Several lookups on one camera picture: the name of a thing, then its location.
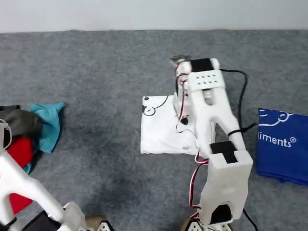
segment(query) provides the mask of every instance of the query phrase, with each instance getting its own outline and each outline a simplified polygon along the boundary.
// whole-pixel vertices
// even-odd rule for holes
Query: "cartoon print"
[[[142,105],[142,113],[145,116],[153,116],[156,113],[156,109],[164,105],[169,96],[166,96],[166,99],[163,102],[157,103],[151,101],[150,97],[145,97]]]
[[[284,111],[275,111],[270,109],[259,108],[260,124],[259,126],[273,127],[281,122],[285,122],[293,115]]]

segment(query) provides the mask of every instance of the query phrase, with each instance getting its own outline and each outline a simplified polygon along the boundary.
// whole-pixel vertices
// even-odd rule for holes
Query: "gray carpet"
[[[1,104],[67,103],[62,137],[32,177],[61,204],[104,214],[118,231],[178,231],[193,213],[188,189],[196,164],[184,154],[140,154],[140,123],[142,96],[174,91],[168,58],[181,53],[250,74],[244,125],[257,121],[258,107],[308,114],[308,31],[1,34]],[[236,113],[243,77],[225,74],[225,81]],[[253,158],[256,135],[245,136]],[[196,195],[205,178],[203,169]],[[307,187],[259,177],[253,168],[245,207],[261,231],[306,230],[307,195]],[[39,210],[33,204],[19,219],[25,224]],[[253,230],[245,217],[234,226]]]

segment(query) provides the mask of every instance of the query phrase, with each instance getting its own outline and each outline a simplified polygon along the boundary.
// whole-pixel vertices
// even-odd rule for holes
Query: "black cable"
[[[250,126],[246,127],[246,128],[243,128],[243,121],[242,121],[242,104],[243,104],[243,97],[244,97],[244,94],[245,94],[245,91],[246,91],[246,87],[247,87],[247,84],[248,84],[248,74],[245,73],[244,71],[240,71],[240,70],[227,70],[227,69],[221,69],[221,71],[223,72],[236,72],[236,73],[241,73],[244,75],[245,77],[245,81],[244,81],[244,85],[243,85],[243,88],[242,88],[242,91],[241,91],[241,94],[240,94],[240,98],[239,98],[239,103],[238,103],[238,121],[239,121],[239,126],[240,126],[240,129],[239,130],[235,130],[235,131],[232,131],[228,134],[231,135],[233,133],[236,133],[236,132],[241,132],[241,133],[245,133],[247,132],[249,129],[253,128],[256,123],[253,123],[251,124]],[[245,216],[247,217],[247,219],[250,221],[250,223],[254,226],[255,230],[258,231],[258,227],[257,225],[254,223],[254,221],[249,217],[249,215],[247,214],[245,208],[243,209],[243,213],[245,214]]]
[[[247,219],[250,221],[250,223],[254,226],[255,230],[258,231],[258,227],[257,225],[254,223],[254,221],[250,218],[250,216],[247,214],[246,210],[243,209],[243,213],[245,214],[245,216],[247,217]]]
[[[244,94],[245,94],[245,91],[246,91],[246,87],[247,87],[247,83],[248,83],[248,74],[245,73],[244,71],[240,71],[240,70],[221,69],[221,71],[223,71],[223,72],[241,73],[245,77],[245,82],[244,82],[244,85],[243,85],[243,88],[242,88],[242,91],[241,91],[241,94],[240,94],[239,104],[238,104],[238,107],[237,107],[239,125],[240,125],[240,129],[242,129],[243,128],[243,125],[242,125],[242,104],[243,104],[243,97],[244,97]]]

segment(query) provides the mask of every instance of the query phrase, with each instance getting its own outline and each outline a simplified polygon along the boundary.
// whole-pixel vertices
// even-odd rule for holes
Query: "white wall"
[[[307,0],[0,0],[0,32],[308,29]]]

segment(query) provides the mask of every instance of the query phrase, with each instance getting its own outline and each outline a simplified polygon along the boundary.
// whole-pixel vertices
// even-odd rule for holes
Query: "dark gray cloth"
[[[0,106],[0,118],[4,119],[13,110],[20,109],[19,105]]]
[[[38,138],[42,130],[40,117],[19,108],[18,105],[0,107],[0,118],[9,124],[13,137],[21,135],[29,139]]]

